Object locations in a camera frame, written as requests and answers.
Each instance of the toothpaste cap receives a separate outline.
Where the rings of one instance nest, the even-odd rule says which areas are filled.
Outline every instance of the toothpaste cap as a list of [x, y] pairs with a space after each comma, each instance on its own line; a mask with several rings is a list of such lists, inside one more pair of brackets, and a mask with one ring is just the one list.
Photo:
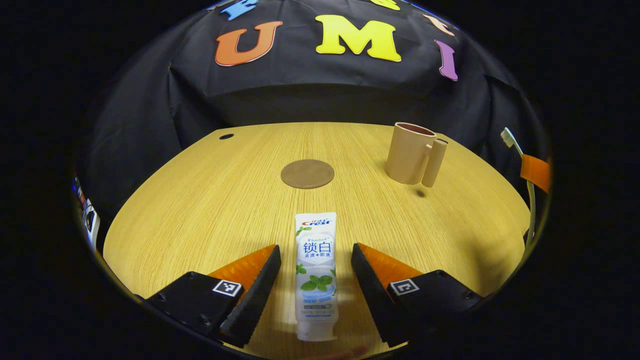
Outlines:
[[329, 341], [337, 337], [333, 335], [335, 322], [300, 322], [298, 321], [298, 340]]

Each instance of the toothpaste tube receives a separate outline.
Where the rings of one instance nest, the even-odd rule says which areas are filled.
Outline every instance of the toothpaste tube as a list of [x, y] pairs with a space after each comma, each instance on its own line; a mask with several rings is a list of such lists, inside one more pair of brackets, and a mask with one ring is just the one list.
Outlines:
[[335, 213], [296, 215], [296, 320], [303, 341], [334, 340]]

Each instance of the wood grain surface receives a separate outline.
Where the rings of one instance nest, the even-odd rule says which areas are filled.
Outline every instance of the wood grain surface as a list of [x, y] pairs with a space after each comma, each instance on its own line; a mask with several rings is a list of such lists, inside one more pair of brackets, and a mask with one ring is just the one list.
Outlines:
[[[445, 270], [480, 295], [496, 290], [524, 251], [529, 210], [489, 164], [451, 140], [434, 187], [389, 178], [392, 126], [300, 122], [220, 129], [181, 152], [125, 203], [108, 232], [104, 258], [145, 298], [193, 270], [208, 274], [266, 245], [282, 267], [244, 352], [299, 359], [364, 343], [365, 356], [388, 350], [351, 269], [355, 242], [424, 272]], [[219, 137], [233, 133], [233, 137]], [[280, 171], [317, 159], [335, 178], [293, 188]], [[297, 213], [337, 212], [337, 340], [296, 339]]]

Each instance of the cup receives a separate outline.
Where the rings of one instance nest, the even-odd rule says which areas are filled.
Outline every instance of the cup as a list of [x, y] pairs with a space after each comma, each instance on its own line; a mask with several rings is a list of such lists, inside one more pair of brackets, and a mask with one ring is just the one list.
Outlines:
[[421, 182], [430, 188], [438, 176], [447, 144], [429, 129], [396, 122], [385, 171], [399, 183]]

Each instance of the brown coaster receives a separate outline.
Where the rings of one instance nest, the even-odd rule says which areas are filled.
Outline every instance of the brown coaster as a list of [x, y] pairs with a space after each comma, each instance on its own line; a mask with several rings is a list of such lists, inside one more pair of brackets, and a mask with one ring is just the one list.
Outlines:
[[285, 184], [300, 189], [319, 188], [333, 180], [334, 175], [331, 165], [312, 159], [294, 161], [280, 173]]

